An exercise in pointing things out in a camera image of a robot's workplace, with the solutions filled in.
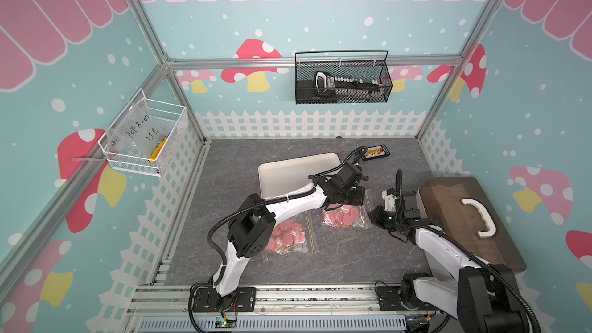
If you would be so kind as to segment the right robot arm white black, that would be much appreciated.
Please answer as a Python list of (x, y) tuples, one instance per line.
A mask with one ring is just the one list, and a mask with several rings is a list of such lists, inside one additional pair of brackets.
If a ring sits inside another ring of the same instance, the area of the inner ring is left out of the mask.
[(402, 277), (398, 288), (378, 287), (384, 302), (416, 310), (432, 306), (465, 332), (540, 332), (541, 324), (520, 293), (516, 273), (527, 265), (475, 177), (436, 177), (414, 192), (407, 208), (403, 172), (370, 213), (374, 225), (421, 248), (431, 274)]

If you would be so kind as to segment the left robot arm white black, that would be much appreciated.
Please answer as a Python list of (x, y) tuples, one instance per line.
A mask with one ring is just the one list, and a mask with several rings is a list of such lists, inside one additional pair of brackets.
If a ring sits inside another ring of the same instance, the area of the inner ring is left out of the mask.
[(368, 177), (357, 164), (341, 163), (308, 179), (307, 185), (278, 197), (251, 195), (237, 211), (215, 223), (206, 242), (219, 254), (220, 266), (208, 283), (192, 288), (212, 288), (223, 302), (235, 294), (249, 260), (268, 246), (280, 223), (307, 211), (326, 211), (333, 204), (363, 204), (365, 188), (360, 183)]

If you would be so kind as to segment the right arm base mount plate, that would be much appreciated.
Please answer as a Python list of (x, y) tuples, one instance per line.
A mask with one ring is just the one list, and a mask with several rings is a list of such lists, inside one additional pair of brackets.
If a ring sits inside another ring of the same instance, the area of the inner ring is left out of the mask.
[(404, 302), (400, 287), (377, 284), (375, 293), (378, 298), (380, 311), (426, 311), (428, 313), (438, 310), (432, 305), (423, 302)]

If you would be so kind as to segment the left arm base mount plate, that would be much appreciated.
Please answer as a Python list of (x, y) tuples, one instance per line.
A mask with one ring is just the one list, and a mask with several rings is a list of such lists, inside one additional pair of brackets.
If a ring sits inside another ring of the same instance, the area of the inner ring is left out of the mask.
[(191, 295), (192, 312), (253, 312), (256, 288), (238, 288), (224, 297), (214, 287), (197, 286)]

